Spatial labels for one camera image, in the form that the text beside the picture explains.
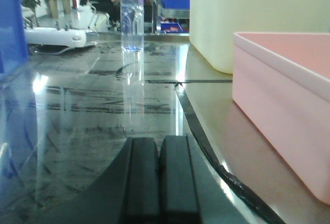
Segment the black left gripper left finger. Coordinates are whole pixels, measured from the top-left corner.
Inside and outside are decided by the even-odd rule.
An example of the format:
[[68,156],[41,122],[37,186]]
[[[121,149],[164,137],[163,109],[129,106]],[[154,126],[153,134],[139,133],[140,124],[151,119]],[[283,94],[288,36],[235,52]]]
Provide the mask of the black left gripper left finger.
[[37,223],[157,223],[158,152],[152,138],[128,138],[83,192],[42,214]]

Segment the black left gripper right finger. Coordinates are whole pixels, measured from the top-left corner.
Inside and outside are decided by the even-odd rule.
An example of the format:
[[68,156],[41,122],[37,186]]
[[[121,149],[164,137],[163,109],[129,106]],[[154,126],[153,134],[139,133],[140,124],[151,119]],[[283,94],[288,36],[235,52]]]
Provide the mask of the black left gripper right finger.
[[187,136],[166,136],[160,158],[161,223],[247,223]]

